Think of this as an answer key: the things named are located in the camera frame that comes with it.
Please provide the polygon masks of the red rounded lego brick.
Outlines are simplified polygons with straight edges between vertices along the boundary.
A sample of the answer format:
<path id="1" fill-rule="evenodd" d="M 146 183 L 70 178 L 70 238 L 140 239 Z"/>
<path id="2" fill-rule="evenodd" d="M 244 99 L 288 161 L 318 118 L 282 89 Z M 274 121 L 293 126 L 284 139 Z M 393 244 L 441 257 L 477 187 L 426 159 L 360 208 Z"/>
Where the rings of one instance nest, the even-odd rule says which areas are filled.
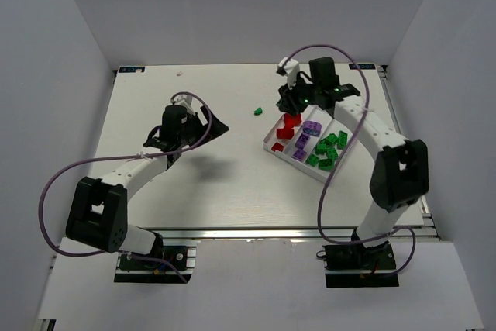
<path id="1" fill-rule="evenodd" d="M 301 114 L 291 115 L 289 113 L 284 114 L 284 128 L 292 129 L 296 126 L 300 126 L 302 122 Z"/>

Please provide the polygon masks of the green long lego plate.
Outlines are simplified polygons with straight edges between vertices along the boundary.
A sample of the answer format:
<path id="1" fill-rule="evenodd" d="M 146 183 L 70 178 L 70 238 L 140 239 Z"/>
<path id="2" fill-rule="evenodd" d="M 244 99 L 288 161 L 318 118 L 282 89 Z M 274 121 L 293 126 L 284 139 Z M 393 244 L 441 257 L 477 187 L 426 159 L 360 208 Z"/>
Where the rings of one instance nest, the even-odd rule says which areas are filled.
<path id="1" fill-rule="evenodd" d="M 339 137 L 335 133 L 330 133 L 323 139 L 325 144 L 329 147 L 334 147 L 338 143 Z"/>

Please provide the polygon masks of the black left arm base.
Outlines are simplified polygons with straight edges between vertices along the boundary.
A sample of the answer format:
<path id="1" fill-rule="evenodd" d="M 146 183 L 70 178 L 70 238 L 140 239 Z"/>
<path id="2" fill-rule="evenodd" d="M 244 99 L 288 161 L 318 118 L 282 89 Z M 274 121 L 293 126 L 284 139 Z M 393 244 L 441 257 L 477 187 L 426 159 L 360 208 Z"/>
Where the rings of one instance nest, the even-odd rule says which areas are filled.
<path id="1" fill-rule="evenodd" d="M 114 282 L 120 284 L 187 284 L 195 267 L 196 247 L 166 244 L 158 258 L 144 260 L 120 254 Z"/>

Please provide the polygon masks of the small red lego brick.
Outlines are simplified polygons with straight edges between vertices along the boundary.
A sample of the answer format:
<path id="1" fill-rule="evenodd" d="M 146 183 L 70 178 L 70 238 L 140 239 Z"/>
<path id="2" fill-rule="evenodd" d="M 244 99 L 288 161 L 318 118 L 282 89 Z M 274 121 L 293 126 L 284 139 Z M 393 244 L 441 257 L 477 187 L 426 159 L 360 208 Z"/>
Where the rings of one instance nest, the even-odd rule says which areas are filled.
<path id="1" fill-rule="evenodd" d="M 276 142 L 272 147 L 271 150 L 273 152 L 283 152 L 284 151 L 284 145 L 282 143 Z"/>

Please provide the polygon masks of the red long lego brick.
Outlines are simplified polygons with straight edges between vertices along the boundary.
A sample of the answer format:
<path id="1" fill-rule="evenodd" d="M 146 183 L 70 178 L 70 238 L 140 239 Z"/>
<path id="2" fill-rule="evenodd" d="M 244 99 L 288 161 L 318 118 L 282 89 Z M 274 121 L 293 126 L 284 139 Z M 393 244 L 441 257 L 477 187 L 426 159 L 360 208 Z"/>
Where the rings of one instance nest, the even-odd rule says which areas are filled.
<path id="1" fill-rule="evenodd" d="M 293 126 L 285 126 L 276 129 L 276 137 L 279 140 L 291 140 L 295 135 L 295 128 Z"/>

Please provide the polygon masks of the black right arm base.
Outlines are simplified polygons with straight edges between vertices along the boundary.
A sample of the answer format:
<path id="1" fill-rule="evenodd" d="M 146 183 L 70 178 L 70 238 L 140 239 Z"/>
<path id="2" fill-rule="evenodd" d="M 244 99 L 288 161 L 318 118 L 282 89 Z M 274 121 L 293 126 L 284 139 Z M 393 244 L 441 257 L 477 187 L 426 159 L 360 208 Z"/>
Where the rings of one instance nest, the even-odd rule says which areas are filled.
<path id="1" fill-rule="evenodd" d="M 324 263 L 327 288 L 397 288 L 398 275 L 391 244 L 375 247 L 325 245 L 316 253 Z"/>

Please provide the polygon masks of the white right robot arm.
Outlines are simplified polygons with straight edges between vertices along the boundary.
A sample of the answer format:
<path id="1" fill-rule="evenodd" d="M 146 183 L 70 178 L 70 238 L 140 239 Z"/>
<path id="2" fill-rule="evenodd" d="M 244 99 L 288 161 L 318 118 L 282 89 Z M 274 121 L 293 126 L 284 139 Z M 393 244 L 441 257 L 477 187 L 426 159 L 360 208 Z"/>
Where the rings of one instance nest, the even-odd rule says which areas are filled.
<path id="1" fill-rule="evenodd" d="M 300 75 L 296 60 L 285 57 L 277 73 L 286 78 L 277 107 L 291 115 L 316 105 L 351 130 L 374 161 L 369 189 L 372 204 L 355 229 L 352 243 L 366 249 L 384 244 L 410 205 L 429 190 L 428 149 L 422 140 L 409 140 L 368 108 L 370 92 L 341 84 L 334 60 L 322 57 L 309 63 L 311 78 Z"/>

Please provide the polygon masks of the small purple lego brick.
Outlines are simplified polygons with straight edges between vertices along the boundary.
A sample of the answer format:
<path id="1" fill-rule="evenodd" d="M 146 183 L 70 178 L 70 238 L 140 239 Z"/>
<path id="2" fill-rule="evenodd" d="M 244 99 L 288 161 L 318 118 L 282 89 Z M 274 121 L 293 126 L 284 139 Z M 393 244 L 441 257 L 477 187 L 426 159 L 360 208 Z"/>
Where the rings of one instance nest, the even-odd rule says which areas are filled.
<path id="1" fill-rule="evenodd" d="M 295 146 L 299 149 L 304 149 L 305 148 L 305 145 L 307 144 L 307 142 L 309 141 L 310 139 L 310 136 L 305 134 L 305 133 L 302 133 L 298 140 L 296 141 L 295 143 Z"/>

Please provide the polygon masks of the purple square lego brick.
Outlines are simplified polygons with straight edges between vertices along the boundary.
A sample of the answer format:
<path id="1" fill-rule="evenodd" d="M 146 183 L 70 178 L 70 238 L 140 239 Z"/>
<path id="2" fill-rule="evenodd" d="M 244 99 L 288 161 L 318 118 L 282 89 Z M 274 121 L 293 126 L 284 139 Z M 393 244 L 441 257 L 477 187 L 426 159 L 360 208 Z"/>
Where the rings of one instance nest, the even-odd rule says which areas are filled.
<path id="1" fill-rule="evenodd" d="M 299 162 L 304 162 L 308 153 L 303 149 L 297 149 L 291 156 L 292 159 L 297 160 Z"/>

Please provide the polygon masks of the green long lego brick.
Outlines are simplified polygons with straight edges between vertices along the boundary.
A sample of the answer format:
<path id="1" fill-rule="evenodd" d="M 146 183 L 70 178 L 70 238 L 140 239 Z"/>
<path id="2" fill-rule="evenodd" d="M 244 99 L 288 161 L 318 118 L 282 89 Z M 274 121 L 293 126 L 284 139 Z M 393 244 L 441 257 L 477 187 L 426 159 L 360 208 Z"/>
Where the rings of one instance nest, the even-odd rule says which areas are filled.
<path id="1" fill-rule="evenodd" d="M 346 148 L 346 145 L 348 143 L 348 134 L 342 130 L 339 131 L 338 134 L 338 140 L 336 143 L 336 147 L 339 150 L 344 150 Z"/>

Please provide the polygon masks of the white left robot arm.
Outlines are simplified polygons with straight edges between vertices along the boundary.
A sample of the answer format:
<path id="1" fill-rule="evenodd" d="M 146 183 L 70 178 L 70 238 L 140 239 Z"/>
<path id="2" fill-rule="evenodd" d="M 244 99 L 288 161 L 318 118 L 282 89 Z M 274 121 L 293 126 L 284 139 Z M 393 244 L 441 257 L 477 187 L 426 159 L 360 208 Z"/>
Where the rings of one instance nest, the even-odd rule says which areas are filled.
<path id="1" fill-rule="evenodd" d="M 122 250 L 145 257 L 161 257 L 162 239 L 149 230 L 128 223 L 128 203 L 156 176 L 169 170 L 181 152 L 202 146 L 229 131 L 205 106 L 198 113 L 185 104 L 168 105 L 162 123 L 146 138 L 143 149 L 157 150 L 138 155 L 100 178 L 82 178 L 75 189 L 66 237 L 106 253 Z"/>

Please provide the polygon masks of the green sloped lego brick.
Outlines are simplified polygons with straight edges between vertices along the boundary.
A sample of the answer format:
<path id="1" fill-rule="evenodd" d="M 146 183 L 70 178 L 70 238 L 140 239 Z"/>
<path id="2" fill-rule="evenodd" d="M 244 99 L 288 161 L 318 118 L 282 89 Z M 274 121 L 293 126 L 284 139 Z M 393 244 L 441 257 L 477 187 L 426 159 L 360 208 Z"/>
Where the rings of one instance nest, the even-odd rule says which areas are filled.
<path id="1" fill-rule="evenodd" d="M 261 115 L 262 113 L 263 113 L 263 109 L 262 109 L 261 107 L 259 107 L 259 108 L 255 109 L 255 110 L 254 110 L 254 112 L 253 112 L 253 114 L 254 114 L 255 116 L 259 116 L 259 115 Z"/>

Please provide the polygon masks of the purple paw print lego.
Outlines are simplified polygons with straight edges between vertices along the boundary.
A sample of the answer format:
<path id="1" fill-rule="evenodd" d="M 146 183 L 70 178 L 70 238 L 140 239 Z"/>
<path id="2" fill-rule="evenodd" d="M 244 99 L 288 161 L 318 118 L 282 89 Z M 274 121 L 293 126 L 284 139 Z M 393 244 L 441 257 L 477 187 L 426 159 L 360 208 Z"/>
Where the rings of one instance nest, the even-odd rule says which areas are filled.
<path id="1" fill-rule="evenodd" d="M 302 132 L 309 136 L 317 136 L 321 135 L 322 124 L 314 121 L 304 121 L 302 126 Z"/>

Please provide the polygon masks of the green small lego brick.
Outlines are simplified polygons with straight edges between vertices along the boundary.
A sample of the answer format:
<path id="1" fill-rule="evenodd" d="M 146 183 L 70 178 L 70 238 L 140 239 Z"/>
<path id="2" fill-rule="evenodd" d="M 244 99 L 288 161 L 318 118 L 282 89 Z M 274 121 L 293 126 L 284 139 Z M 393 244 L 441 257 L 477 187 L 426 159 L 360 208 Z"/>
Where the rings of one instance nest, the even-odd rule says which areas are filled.
<path id="1" fill-rule="evenodd" d="M 335 160 L 332 158 L 320 159 L 318 169 L 323 171 L 331 171 L 334 168 Z"/>

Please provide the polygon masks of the green square lego brick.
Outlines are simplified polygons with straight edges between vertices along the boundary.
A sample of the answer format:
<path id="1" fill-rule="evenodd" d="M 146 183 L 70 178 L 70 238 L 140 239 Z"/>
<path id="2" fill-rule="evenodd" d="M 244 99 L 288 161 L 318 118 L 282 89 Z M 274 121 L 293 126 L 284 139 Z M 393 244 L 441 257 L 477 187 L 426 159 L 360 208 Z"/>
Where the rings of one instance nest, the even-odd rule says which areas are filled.
<path id="1" fill-rule="evenodd" d="M 326 143 L 317 143 L 315 146 L 315 153 L 316 154 L 324 154 L 327 151 L 327 144 Z"/>

